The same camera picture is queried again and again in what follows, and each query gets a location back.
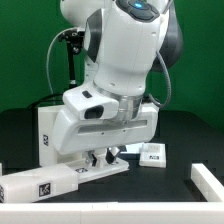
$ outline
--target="black pole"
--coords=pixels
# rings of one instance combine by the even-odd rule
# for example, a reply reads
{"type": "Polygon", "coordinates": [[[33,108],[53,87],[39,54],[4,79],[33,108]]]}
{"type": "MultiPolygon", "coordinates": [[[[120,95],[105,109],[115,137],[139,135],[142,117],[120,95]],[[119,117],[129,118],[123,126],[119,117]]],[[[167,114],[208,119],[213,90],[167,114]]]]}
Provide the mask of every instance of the black pole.
{"type": "Polygon", "coordinates": [[[69,89],[77,87],[76,77],[75,77],[75,65],[73,60],[73,46],[70,42],[67,42],[67,51],[68,51],[68,67],[69,67],[69,89]]]}

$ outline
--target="black sticker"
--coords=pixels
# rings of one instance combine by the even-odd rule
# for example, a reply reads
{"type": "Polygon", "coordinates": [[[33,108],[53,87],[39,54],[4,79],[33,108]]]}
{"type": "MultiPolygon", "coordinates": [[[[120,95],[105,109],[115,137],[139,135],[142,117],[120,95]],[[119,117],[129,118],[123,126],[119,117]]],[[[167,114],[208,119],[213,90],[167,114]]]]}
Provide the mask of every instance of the black sticker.
{"type": "Polygon", "coordinates": [[[48,196],[51,194],[51,183],[39,185],[39,197],[48,196]]]}
{"type": "Polygon", "coordinates": [[[78,173],[85,173],[85,172],[87,172],[88,170],[86,169],[86,168],[79,168],[79,169],[77,169],[77,170],[75,170],[76,172],[78,172],[78,173]]]}
{"type": "Polygon", "coordinates": [[[0,185],[0,200],[4,202],[4,188],[0,185]]]}
{"type": "Polygon", "coordinates": [[[46,145],[46,146],[49,145],[49,138],[47,135],[43,135],[43,142],[44,142],[44,145],[46,145]]]}
{"type": "Polygon", "coordinates": [[[159,160],[159,156],[149,156],[149,159],[159,160]]]}

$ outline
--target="small white object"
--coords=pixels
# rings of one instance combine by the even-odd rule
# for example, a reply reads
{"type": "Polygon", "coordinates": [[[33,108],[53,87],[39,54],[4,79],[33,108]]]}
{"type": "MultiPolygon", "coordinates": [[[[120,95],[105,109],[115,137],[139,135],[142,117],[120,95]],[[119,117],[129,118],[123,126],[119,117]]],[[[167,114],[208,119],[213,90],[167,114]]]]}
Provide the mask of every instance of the small white object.
{"type": "Polygon", "coordinates": [[[166,168],[165,144],[144,143],[139,165],[166,168]]]}
{"type": "Polygon", "coordinates": [[[78,189],[78,174],[65,164],[0,177],[0,200],[29,203],[78,189]]]}
{"type": "Polygon", "coordinates": [[[191,180],[208,202],[224,202],[224,187],[203,164],[192,164],[191,180]]]}

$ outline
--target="black table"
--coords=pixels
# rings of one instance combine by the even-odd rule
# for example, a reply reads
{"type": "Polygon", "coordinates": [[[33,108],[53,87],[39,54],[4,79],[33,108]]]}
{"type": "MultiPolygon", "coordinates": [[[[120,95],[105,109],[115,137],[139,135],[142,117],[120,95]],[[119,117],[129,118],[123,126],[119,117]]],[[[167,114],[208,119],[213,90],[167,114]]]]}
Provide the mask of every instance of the black table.
{"type": "MultiPolygon", "coordinates": [[[[191,164],[201,162],[224,182],[224,134],[189,112],[160,111],[155,137],[165,143],[167,168],[140,167],[139,155],[122,154],[129,171],[80,184],[79,190],[41,202],[205,201],[190,180],[191,164]]],[[[37,110],[0,114],[3,174],[39,167],[37,110]]]]}

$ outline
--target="green wall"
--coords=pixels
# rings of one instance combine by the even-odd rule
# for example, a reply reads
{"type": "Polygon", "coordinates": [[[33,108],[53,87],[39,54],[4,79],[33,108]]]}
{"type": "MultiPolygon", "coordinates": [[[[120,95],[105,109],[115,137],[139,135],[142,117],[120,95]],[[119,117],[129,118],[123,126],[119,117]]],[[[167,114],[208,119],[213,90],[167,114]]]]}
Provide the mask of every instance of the green wall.
{"type": "MultiPolygon", "coordinates": [[[[60,14],[59,2],[1,2],[0,111],[26,107],[50,93],[45,72],[47,50],[53,37],[70,27],[60,14]]],[[[184,51],[170,69],[173,96],[166,109],[193,112],[224,132],[224,1],[175,0],[175,4],[184,51]]],[[[81,74],[80,58],[76,67],[81,74]]],[[[53,48],[50,73],[55,92],[63,92],[68,86],[65,44],[53,48]]],[[[163,76],[150,74],[147,83],[147,90],[163,101],[163,76]]]]}

